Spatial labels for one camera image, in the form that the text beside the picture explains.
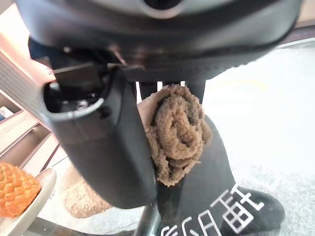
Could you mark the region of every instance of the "white plate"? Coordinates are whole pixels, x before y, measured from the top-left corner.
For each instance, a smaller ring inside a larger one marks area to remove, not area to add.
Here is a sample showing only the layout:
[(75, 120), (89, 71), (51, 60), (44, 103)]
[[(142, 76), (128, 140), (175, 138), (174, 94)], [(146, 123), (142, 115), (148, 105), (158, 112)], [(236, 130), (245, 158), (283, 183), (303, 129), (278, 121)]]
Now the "white plate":
[(42, 171), (36, 179), (39, 181), (41, 190), (32, 204), (19, 217), (13, 219), (0, 218), (0, 236), (20, 236), (31, 225), (45, 203), (49, 199), (56, 184), (56, 172), (49, 168)]

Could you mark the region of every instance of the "brown towel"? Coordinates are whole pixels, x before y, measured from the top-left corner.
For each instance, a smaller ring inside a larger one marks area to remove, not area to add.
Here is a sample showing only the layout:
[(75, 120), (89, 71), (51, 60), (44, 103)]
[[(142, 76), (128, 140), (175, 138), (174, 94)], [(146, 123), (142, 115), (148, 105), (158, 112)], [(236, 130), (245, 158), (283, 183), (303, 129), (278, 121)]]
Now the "brown towel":
[(172, 85), (138, 104), (157, 168), (157, 179), (175, 185), (198, 162), (212, 131), (199, 99), (187, 87)]
[(60, 186), (65, 209), (76, 218), (87, 218), (111, 206), (101, 198), (72, 165)]

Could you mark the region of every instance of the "orange textured object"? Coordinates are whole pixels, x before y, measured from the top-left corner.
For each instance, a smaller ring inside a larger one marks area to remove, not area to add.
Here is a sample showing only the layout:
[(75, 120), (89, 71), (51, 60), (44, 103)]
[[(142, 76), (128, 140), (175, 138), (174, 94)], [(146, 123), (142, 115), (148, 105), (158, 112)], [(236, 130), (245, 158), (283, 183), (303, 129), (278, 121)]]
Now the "orange textured object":
[(21, 215), (40, 190), (39, 182), (32, 175), (0, 162), (0, 217)]

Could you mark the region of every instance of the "fuzzy brown cloth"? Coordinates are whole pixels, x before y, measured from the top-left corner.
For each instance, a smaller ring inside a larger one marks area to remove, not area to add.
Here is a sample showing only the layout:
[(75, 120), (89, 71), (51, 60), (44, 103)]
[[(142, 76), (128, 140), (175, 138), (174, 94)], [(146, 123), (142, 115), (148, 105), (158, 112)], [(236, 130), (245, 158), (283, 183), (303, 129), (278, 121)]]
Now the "fuzzy brown cloth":
[(172, 85), (138, 104), (157, 179), (178, 183), (198, 162), (212, 131), (204, 121), (199, 99), (187, 87)]
[(65, 209), (73, 217), (87, 218), (111, 208), (110, 204), (86, 183), (73, 165), (67, 169), (63, 179), (59, 191)]

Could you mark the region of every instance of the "rolled towel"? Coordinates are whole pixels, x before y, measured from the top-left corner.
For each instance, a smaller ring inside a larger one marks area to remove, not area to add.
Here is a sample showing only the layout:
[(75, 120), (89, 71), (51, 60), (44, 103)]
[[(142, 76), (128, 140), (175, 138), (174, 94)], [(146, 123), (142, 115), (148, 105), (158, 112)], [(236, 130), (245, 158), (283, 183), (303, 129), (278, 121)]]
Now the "rolled towel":
[(212, 131), (204, 121), (199, 99), (187, 87), (172, 85), (138, 104), (139, 114), (157, 168), (157, 180), (178, 183), (198, 163)]

